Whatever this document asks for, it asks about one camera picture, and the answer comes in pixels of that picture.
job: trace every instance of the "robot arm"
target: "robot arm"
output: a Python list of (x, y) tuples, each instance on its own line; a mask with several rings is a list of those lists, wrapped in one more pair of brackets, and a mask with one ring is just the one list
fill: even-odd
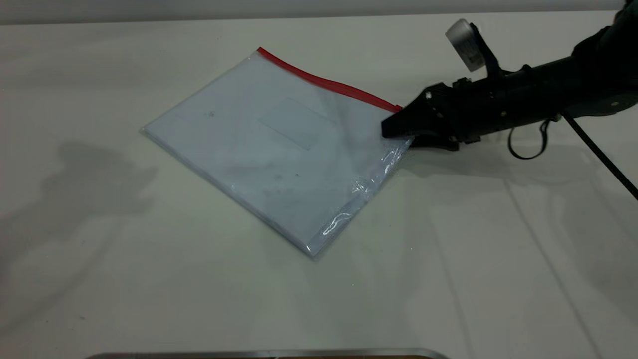
[[(487, 67), (487, 78), (477, 82), (459, 79), (452, 87), (443, 83), (427, 87), (382, 122), (384, 137), (413, 135), (413, 146), (455, 151), (460, 142), (477, 142), (482, 135), (542, 121), (544, 149), (550, 122), (564, 117), (638, 199), (638, 190), (573, 119), (615, 114), (638, 102), (638, 50), (634, 43), (638, 38), (638, 6), (632, 0), (616, 14), (613, 25), (576, 45), (571, 56), (534, 68), (525, 65), (516, 72), (500, 68), (473, 24), (460, 20), (446, 36), (470, 71)], [(528, 159), (516, 155), (511, 146), (510, 150), (516, 157)]]

